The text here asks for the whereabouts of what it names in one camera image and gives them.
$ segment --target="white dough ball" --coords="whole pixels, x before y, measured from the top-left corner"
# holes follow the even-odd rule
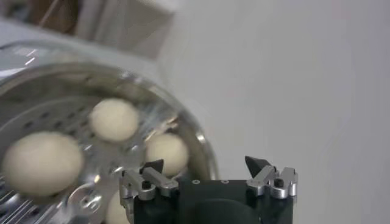
[[[121,206],[119,191],[112,196],[108,204],[105,221],[107,224],[130,224],[127,220],[126,210]]]
[[[84,163],[73,138],[57,132],[39,132],[15,142],[2,162],[5,183],[28,195],[48,196],[71,185]]]
[[[122,99],[105,99],[90,114],[92,130],[102,139],[119,142],[130,138],[138,128],[137,109]]]
[[[187,165],[188,158],[185,143],[176,135],[158,135],[147,142],[146,161],[163,159],[163,174],[166,176],[178,174]]]

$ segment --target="white wall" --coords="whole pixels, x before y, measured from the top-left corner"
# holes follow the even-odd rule
[[[389,223],[390,1],[182,3],[158,62],[222,177],[266,158],[297,169],[299,223]]]

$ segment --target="screw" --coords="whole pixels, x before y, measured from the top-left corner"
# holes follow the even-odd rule
[[[152,187],[152,184],[150,181],[143,181],[142,182],[142,190],[150,189]]]
[[[285,182],[282,179],[280,179],[280,178],[276,178],[274,180],[274,186],[275,187],[283,187],[284,184],[285,184]]]

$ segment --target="white background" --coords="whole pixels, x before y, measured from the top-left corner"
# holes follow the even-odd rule
[[[182,1],[157,59],[223,178],[266,158],[299,223],[390,222],[389,0]]]

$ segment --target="steamer basket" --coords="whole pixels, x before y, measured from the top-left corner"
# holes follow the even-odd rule
[[[91,109],[108,97],[126,99],[140,112],[139,129],[120,144],[102,141],[88,126]],[[217,178],[213,152],[192,115],[161,88],[119,68],[92,63],[47,65],[3,80],[0,158],[13,142],[43,130],[75,137],[85,167],[73,186],[49,198],[20,195],[0,177],[0,223],[102,223],[118,190],[118,172],[139,169],[144,163],[144,142],[160,133],[179,135],[190,150],[188,166],[174,178]]]

